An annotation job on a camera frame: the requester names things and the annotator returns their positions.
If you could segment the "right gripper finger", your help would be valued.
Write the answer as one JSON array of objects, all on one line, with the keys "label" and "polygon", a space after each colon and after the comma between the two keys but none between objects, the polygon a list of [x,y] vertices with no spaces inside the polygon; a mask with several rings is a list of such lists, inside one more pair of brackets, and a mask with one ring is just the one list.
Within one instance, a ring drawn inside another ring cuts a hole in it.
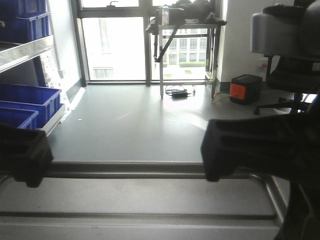
[{"label": "right gripper finger", "polygon": [[200,150],[208,181],[236,170],[292,182],[320,180],[320,121],[308,114],[211,119]]}]

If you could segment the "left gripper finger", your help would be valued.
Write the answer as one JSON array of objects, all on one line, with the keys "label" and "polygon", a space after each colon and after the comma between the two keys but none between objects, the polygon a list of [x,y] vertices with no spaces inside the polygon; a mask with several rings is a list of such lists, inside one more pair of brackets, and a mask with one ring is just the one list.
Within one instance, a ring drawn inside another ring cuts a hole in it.
[{"label": "left gripper finger", "polygon": [[12,176],[29,188],[40,186],[53,160],[43,130],[0,125],[0,174]]}]

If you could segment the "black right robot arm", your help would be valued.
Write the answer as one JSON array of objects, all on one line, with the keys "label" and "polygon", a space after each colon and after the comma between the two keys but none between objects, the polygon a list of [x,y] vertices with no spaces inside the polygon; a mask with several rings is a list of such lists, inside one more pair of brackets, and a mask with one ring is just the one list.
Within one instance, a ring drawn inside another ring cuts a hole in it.
[{"label": "black right robot arm", "polygon": [[[320,93],[320,3],[266,7],[251,18],[251,51],[279,56],[266,84],[301,94]],[[313,188],[320,183],[320,100],[281,102],[291,113],[249,119],[212,119],[201,145],[208,181],[236,170],[274,175]]]}]

